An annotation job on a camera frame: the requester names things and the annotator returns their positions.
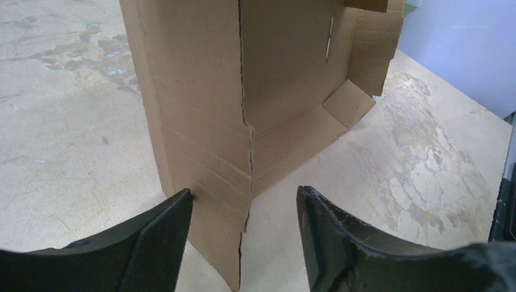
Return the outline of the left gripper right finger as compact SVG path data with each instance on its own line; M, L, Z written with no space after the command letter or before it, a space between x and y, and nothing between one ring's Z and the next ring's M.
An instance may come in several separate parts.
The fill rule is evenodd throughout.
M440 250L377 229L311 186L296 194L310 291L514 291L515 243Z

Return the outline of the brown cardboard box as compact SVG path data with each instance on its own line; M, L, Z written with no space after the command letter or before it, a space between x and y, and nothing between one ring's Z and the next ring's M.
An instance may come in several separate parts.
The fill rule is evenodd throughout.
M163 192L232 291L251 202L383 91L403 1L121 1Z

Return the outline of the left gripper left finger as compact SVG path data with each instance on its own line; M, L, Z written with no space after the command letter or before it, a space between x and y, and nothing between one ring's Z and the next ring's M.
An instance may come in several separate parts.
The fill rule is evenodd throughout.
M1 250L1 291L175 291L192 208L183 189L63 248Z

